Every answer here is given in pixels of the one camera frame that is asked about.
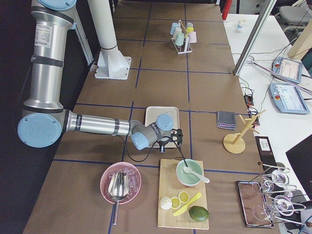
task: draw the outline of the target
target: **tablet screen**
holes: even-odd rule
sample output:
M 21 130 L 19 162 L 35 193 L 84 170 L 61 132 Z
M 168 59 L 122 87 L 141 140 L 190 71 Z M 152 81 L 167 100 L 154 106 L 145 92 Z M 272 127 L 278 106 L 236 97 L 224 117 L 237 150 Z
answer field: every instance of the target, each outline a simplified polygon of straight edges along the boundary
M 300 97 L 291 85 L 275 85 L 286 110 L 304 110 Z

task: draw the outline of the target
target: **white spoon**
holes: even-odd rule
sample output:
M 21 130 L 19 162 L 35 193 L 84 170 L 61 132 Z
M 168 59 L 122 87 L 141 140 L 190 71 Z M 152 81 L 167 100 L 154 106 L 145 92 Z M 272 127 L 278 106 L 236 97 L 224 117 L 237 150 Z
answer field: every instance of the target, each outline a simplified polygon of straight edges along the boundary
M 204 177 L 204 176 L 194 172 L 190 167 L 184 166 L 183 167 L 183 171 L 185 171 L 186 173 L 191 173 L 191 174 L 197 176 L 198 178 L 200 178 L 200 180 L 204 181 L 205 183 L 209 183 L 210 182 L 210 180 L 208 178 L 206 178 L 206 177 Z

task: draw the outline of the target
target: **white egg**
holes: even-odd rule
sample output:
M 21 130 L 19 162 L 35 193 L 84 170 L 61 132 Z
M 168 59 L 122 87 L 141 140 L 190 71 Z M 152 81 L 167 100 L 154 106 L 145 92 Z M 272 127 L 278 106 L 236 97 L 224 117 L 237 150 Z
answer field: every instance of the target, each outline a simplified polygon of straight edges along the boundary
M 172 206 L 172 201 L 170 199 L 170 197 L 167 197 L 167 196 L 164 196 L 160 202 L 160 207 L 163 209 L 163 210 L 169 210 L 171 209 L 171 206 Z

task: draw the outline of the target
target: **white tray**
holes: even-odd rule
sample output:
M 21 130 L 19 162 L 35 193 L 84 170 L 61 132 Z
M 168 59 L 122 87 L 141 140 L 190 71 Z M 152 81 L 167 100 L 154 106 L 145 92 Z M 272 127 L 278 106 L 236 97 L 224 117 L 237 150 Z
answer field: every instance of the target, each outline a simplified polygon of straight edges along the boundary
M 180 120 L 179 120 L 179 110 L 176 107 L 171 106 L 149 106 L 146 108 L 145 113 L 145 126 L 150 125 L 151 123 L 155 122 L 157 117 L 160 114 L 167 113 L 169 114 L 174 120 L 174 129 L 180 128 Z M 172 142 L 169 142 L 165 145 L 165 148 L 175 148 L 176 145 Z

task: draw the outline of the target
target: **small bottle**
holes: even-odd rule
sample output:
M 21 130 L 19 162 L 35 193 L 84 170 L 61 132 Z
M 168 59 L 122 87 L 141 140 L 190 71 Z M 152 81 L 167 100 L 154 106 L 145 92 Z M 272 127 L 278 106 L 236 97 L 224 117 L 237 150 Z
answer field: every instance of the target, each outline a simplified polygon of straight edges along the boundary
M 238 24 L 237 24 L 237 31 L 240 32 L 242 30 L 242 28 L 244 27 L 244 24 L 245 24 L 245 20 L 244 19 L 240 19 L 238 21 Z

